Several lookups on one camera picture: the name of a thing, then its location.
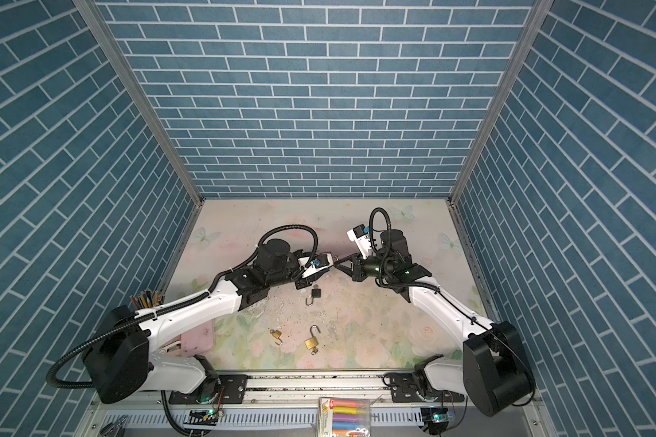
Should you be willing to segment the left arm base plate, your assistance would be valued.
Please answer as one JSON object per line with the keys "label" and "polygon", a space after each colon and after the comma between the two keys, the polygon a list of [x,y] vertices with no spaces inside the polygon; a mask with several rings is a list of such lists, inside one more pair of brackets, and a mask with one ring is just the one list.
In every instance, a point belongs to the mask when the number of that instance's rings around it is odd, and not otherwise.
{"label": "left arm base plate", "polygon": [[215,380],[203,382],[192,393],[172,391],[168,394],[168,402],[172,405],[241,404],[248,380],[246,374],[222,374]]}

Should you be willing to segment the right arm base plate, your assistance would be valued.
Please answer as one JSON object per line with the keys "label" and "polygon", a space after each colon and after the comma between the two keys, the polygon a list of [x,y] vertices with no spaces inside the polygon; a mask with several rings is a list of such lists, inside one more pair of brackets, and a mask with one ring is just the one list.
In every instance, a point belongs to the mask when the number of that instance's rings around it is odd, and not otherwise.
{"label": "right arm base plate", "polygon": [[391,371],[382,376],[382,383],[390,391],[392,402],[464,402],[465,396],[454,391],[439,391],[426,380],[424,373]]}

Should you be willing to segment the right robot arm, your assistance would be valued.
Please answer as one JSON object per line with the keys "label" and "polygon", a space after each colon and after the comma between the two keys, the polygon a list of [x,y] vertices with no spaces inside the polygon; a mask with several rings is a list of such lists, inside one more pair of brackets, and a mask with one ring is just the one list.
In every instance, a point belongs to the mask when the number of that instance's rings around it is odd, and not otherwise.
{"label": "right robot arm", "polygon": [[376,208],[370,216],[382,216],[386,227],[375,231],[368,222],[350,229],[348,239],[358,251],[333,265],[354,282],[372,278],[377,287],[421,309],[459,342],[462,351],[459,364],[441,355],[417,364],[413,373],[417,392],[424,398],[446,391],[461,394],[487,417],[531,403],[537,384],[518,330],[470,309],[415,263],[406,237],[393,228],[385,209]]}

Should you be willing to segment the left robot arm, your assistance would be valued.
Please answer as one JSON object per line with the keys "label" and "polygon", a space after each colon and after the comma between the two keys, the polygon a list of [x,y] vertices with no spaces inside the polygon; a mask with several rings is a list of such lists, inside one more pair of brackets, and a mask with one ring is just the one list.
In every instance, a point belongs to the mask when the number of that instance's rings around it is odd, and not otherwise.
{"label": "left robot arm", "polygon": [[[293,251],[278,233],[297,229],[313,241],[309,251]],[[216,274],[208,289],[154,308],[112,310],[98,333],[59,358],[46,382],[61,390],[94,389],[100,402],[120,402],[138,391],[193,393],[218,380],[202,356],[174,356],[165,349],[182,334],[206,322],[242,311],[265,299],[274,287],[310,286],[330,271],[335,259],[318,251],[317,232],[297,224],[282,225],[261,236],[253,253]]]}

